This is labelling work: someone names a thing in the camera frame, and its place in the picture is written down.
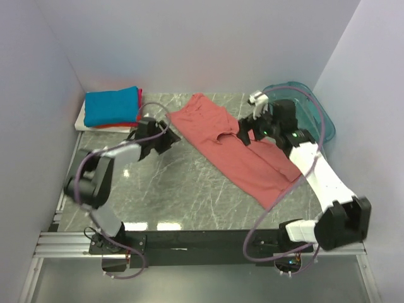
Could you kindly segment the salmon pink t shirt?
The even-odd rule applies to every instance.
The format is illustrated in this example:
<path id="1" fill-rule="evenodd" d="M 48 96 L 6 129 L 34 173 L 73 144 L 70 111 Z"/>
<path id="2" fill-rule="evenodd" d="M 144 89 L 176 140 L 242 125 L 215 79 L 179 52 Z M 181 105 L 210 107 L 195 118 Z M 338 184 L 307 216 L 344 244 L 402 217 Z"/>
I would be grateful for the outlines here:
<path id="1" fill-rule="evenodd" d="M 273 205 L 301 176 L 274 143 L 263 139 L 244 146 L 236 136 L 237 119 L 202 93 L 171 112 L 170 121 L 195 149 L 263 208 Z"/>

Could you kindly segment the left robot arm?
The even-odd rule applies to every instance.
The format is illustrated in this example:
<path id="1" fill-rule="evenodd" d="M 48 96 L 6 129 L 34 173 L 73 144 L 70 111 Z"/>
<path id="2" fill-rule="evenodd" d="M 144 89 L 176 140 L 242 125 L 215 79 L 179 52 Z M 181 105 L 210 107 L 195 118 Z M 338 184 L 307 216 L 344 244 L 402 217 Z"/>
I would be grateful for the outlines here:
<path id="1" fill-rule="evenodd" d="M 107 205 L 113 176 L 125 165 L 143 160 L 152 150 L 162 154 L 180 140 L 165 121 L 144 117 L 117 146 L 76 152 L 64 181 L 64 194 L 90 217 L 97 246 L 117 254 L 128 245 L 124 223 Z"/>

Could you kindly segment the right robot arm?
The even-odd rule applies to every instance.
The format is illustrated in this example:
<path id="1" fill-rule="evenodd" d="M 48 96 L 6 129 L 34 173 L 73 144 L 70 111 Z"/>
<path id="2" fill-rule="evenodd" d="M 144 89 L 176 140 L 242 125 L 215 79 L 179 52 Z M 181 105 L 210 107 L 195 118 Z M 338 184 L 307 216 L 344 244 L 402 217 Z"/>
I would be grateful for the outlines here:
<path id="1" fill-rule="evenodd" d="M 299 243 L 315 243 L 325 251 L 367 239 L 371 203 L 349 189 L 323 157 L 311 133 L 298 126 L 296 106 L 292 100 L 270 102 L 265 94 L 251 95 L 254 107 L 247 117 L 239 119 L 237 137 L 250 145 L 265 137 L 275 140 L 287 158 L 305 176 L 318 198 L 322 214 L 315 220 L 292 220 L 280 224 L 278 247 L 293 251 Z"/>

